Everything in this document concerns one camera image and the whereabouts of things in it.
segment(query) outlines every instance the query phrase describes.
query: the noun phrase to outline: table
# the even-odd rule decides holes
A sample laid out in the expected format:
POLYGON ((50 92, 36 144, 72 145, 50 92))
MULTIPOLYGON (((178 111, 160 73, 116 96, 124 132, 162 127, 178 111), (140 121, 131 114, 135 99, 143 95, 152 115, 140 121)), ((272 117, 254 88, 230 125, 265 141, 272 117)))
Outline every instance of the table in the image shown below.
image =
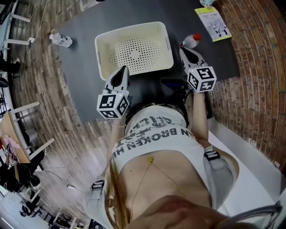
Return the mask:
POLYGON ((100 117, 96 110, 97 96, 105 82, 100 79, 94 39, 97 35, 118 28, 152 21, 166 25, 174 66, 169 70, 130 77, 132 104, 172 93, 161 84, 162 78, 184 78, 179 45, 187 35, 200 33, 202 39, 194 48, 213 66, 218 80, 239 76, 238 63, 230 39, 212 42, 194 9, 199 0, 108 0, 101 2, 67 21, 59 29, 70 36, 73 44, 60 47, 62 69, 71 97, 82 122, 100 117))
POLYGON ((29 109, 34 106, 38 106, 39 104, 40 102, 34 102, 31 104, 16 108, 14 110, 9 110, 4 114, 0 122, 0 138, 1 138, 3 146, 5 148, 7 147, 7 145, 5 144, 3 140, 3 135, 8 135, 10 138, 12 138, 14 141, 16 141, 20 145, 20 149, 15 149, 15 152, 17 156, 19 157, 20 163, 30 163, 30 160, 32 158, 34 158, 38 153, 44 150, 44 148, 49 146, 55 140, 54 138, 50 139, 44 145, 42 145, 36 151, 34 151, 32 154, 29 155, 30 146, 27 146, 25 142, 25 139, 18 125, 19 119, 16 119, 15 113, 29 109))
POLYGON ((1 29, 0 29, 0 50, 3 48, 5 43, 29 45, 29 41, 21 41, 21 40, 14 40, 14 39, 7 38, 7 32, 9 31, 9 24, 11 24, 13 18, 26 21, 26 22, 31 21, 31 19, 16 15, 14 13, 8 14, 5 21, 1 25, 1 29))

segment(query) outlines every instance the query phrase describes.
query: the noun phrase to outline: perforated basket bottom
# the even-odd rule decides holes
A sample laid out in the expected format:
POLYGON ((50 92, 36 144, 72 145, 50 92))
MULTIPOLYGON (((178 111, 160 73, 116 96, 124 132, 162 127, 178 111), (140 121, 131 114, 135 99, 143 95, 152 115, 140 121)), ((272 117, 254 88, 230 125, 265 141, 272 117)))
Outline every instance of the perforated basket bottom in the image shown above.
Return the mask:
POLYGON ((118 43, 109 61, 117 68, 126 65, 130 73, 148 72, 162 54, 160 46, 141 37, 118 43))

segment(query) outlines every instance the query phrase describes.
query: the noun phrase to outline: long blonde hair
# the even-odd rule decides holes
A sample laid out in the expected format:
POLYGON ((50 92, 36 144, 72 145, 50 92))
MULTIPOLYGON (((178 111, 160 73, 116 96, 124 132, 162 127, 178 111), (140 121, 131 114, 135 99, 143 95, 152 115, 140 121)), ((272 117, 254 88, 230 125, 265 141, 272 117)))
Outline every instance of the long blonde hair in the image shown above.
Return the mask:
POLYGON ((120 179, 116 164, 112 158, 109 161, 109 173, 107 178, 107 189, 105 196, 105 211, 111 225, 115 229, 124 229, 130 223, 130 211, 126 206, 126 192, 123 181, 120 179), (109 208, 110 197, 113 196, 114 218, 109 208))

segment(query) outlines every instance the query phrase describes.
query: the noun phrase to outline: red bottle cap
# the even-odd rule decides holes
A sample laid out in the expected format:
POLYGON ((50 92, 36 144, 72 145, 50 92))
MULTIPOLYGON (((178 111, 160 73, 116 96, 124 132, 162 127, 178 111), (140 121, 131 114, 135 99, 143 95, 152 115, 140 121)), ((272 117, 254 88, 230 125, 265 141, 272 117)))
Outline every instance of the red bottle cap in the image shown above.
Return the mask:
POLYGON ((195 41, 199 41, 199 40, 201 39, 200 34, 194 34, 194 35, 193 35, 193 39, 194 39, 195 41))

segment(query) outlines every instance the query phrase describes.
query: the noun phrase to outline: floor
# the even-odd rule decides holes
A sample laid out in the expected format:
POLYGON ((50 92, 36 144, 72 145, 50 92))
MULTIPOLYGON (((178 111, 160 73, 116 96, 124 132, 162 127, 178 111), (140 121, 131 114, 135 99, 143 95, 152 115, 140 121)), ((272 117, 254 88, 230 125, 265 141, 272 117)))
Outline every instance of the floor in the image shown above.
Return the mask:
MULTIPOLYGON (((17 11, 32 21, 29 24, 15 21, 13 39, 27 40, 29 36, 36 36, 46 1, 28 2, 29 5, 20 4, 17 11)), ((58 47, 52 45, 48 37, 62 23, 88 8, 86 3, 87 0, 50 0, 35 43, 27 51, 24 46, 11 45, 11 59, 25 60, 21 76, 13 81, 15 107, 41 102, 28 114, 22 114, 23 125, 38 130, 34 146, 55 138, 43 165, 81 192, 89 189, 105 166, 111 125, 108 121, 84 124, 79 121, 61 71, 58 47)), ((272 0, 219 0, 218 8, 233 35, 231 40, 241 77, 216 84, 210 94, 214 115, 273 162, 277 161, 283 171, 285 21, 272 0)), ((65 183, 51 173, 38 172, 37 175, 43 187, 41 197, 51 206, 50 213, 61 210, 88 222, 81 192, 67 189, 65 183)))

